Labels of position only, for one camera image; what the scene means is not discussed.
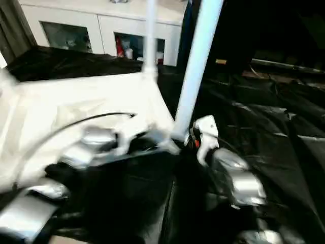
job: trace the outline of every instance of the black tablecloth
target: black tablecloth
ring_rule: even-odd
[[[141,66],[108,55],[38,47],[8,70],[24,82],[131,73]],[[159,67],[158,86],[173,116],[183,77],[176,68]],[[321,243],[325,237],[324,90],[314,84],[216,74],[204,78],[193,119],[208,114],[214,115],[220,136],[260,177],[272,215],[297,229],[307,243]],[[102,178],[118,178],[119,191],[104,181],[101,190],[110,200],[94,198],[89,204],[92,209],[98,206],[94,216],[102,215],[102,225],[96,227],[94,219],[89,223],[71,217],[59,234],[91,239],[97,229],[101,238],[111,235],[119,242],[216,243],[216,235],[230,233],[240,222],[231,210],[216,207],[209,182],[189,157],[172,165],[158,161],[110,167],[101,171]]]

